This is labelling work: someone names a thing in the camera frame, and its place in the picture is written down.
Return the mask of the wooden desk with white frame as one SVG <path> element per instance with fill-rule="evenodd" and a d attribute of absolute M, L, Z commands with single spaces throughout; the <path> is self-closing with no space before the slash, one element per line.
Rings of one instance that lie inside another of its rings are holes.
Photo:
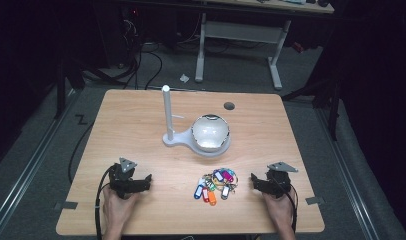
<path fill-rule="evenodd" d="M 202 5 L 214 4 L 224 6 L 251 7 L 256 10 L 278 10 L 280 13 L 327 14 L 334 13 L 329 0 L 202 0 Z M 204 79 L 205 42 L 207 38 L 238 40 L 255 43 L 274 44 L 273 55 L 267 58 L 273 86 L 282 89 L 277 61 L 289 32 L 291 18 L 286 17 L 281 26 L 262 26 L 256 23 L 234 23 L 231 20 L 208 20 L 201 14 L 199 52 L 196 62 L 195 81 Z"/>

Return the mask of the person's right hand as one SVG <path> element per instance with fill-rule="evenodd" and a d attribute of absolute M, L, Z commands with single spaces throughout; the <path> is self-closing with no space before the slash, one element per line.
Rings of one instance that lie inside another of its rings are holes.
<path fill-rule="evenodd" d="M 262 194 L 265 204 L 268 209 L 268 214 L 271 221 L 277 230 L 279 231 L 290 231 L 292 229 L 293 221 L 293 204 L 295 202 L 295 191 L 290 190 L 289 193 L 284 194 L 280 198 L 276 198 L 274 195 L 267 193 Z"/>

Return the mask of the white stand with pole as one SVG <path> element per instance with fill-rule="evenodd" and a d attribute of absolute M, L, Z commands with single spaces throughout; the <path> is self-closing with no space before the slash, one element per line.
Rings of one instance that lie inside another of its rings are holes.
<path fill-rule="evenodd" d="M 224 150 L 221 150 L 220 152 L 215 152 L 215 153 L 207 153 L 203 152 L 200 150 L 193 139 L 192 132 L 191 132 L 191 125 L 187 130 L 183 132 L 176 132 L 174 130 L 173 126 L 173 115 L 172 115 L 172 109 L 171 109 L 171 95 L 170 95 L 170 87 L 168 85 L 164 85 L 162 87 L 162 95 L 163 95 L 163 102 L 164 102 L 164 110 L 165 110 L 165 120 L 166 120 L 166 133 L 163 135 L 162 140 L 163 143 L 168 146 L 168 147 L 173 147 L 173 146 L 186 146 L 190 150 L 192 150 L 194 153 L 201 155 L 203 157 L 208 157 L 208 158 L 213 158 L 222 155 L 225 153 L 231 143 L 231 135 L 230 135 L 230 140 L 229 144 L 227 145 L 227 148 Z"/>

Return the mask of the black metal stand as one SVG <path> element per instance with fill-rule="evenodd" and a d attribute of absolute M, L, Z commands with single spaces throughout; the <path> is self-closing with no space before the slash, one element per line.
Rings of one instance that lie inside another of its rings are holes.
<path fill-rule="evenodd" d="M 336 124 L 338 119 L 340 80 L 337 76 L 340 58 L 340 37 L 333 33 L 325 45 L 305 86 L 282 96 L 283 101 L 290 101 L 298 96 L 312 95 L 315 109 L 329 108 L 327 132 L 336 141 Z"/>
<path fill-rule="evenodd" d="M 82 90 L 85 87 L 79 64 L 73 58 L 70 39 L 71 36 L 67 27 L 59 24 L 56 119 L 62 116 L 66 108 L 66 83 L 69 83 L 74 90 Z"/>

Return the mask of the bunch of coloured key tags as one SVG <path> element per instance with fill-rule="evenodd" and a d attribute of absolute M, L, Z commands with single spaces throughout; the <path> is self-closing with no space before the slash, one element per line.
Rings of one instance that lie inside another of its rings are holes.
<path fill-rule="evenodd" d="M 198 179 L 193 198 L 215 206 L 218 199 L 227 200 L 237 187 L 238 176 L 235 171 L 230 168 L 218 168 Z"/>

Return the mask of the metal floor rail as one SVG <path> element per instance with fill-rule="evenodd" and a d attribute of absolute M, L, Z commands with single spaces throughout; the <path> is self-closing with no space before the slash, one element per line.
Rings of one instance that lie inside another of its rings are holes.
<path fill-rule="evenodd" d="M 66 106 L 58 113 L 57 91 L 51 92 L 22 127 L 0 163 L 0 235 L 40 168 L 45 154 L 81 90 L 62 93 Z"/>
<path fill-rule="evenodd" d="M 353 212 L 358 220 L 361 230 L 366 240 L 380 240 L 378 232 L 373 224 L 371 216 L 368 212 L 365 201 L 363 200 L 355 181 L 352 178 L 351 172 L 346 163 L 346 159 L 336 140 L 333 139 L 329 128 L 327 114 L 324 110 L 315 109 L 315 114 L 321 124 L 321 128 L 326 135 L 327 141 L 332 149 L 334 161 L 338 169 L 338 174 L 343 182 L 344 189 L 352 206 Z"/>

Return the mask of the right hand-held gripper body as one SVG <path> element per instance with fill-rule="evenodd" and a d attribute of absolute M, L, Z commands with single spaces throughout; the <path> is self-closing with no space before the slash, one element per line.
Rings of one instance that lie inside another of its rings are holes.
<path fill-rule="evenodd" d="M 297 173 L 298 170 L 285 162 L 277 162 L 268 165 L 266 180 L 260 185 L 260 191 L 279 198 L 289 193 L 292 187 L 289 173 Z"/>

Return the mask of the dark computer tower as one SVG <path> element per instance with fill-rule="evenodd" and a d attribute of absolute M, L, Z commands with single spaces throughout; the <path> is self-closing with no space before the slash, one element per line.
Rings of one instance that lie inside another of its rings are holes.
<path fill-rule="evenodd" d="M 133 22 L 133 8 L 111 0 L 95 0 L 93 8 L 107 65 L 120 68 L 130 65 L 138 52 L 138 24 Z"/>

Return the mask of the person's left hand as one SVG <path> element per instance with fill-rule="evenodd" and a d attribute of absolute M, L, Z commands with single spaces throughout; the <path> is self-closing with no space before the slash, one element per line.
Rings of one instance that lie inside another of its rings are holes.
<path fill-rule="evenodd" d="M 105 187 L 103 189 L 103 195 L 103 212 L 106 218 L 106 234 L 120 234 L 133 212 L 134 205 L 139 195 L 132 194 L 128 199 L 122 199 L 110 187 Z"/>

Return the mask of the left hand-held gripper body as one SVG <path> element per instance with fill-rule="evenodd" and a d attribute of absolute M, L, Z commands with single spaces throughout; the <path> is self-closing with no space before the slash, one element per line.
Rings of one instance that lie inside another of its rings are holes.
<path fill-rule="evenodd" d="M 121 199 L 128 199 L 134 192 L 134 186 L 140 184 L 133 179 L 137 163 L 120 157 L 109 170 L 109 185 Z"/>

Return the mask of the shiny metal bowl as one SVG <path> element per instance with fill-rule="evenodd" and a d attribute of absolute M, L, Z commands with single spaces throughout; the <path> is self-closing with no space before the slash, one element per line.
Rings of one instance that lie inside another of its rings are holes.
<path fill-rule="evenodd" d="M 191 132 L 196 146 L 203 152 L 220 152 L 229 144 L 229 125 L 215 114 L 200 116 L 191 126 Z"/>

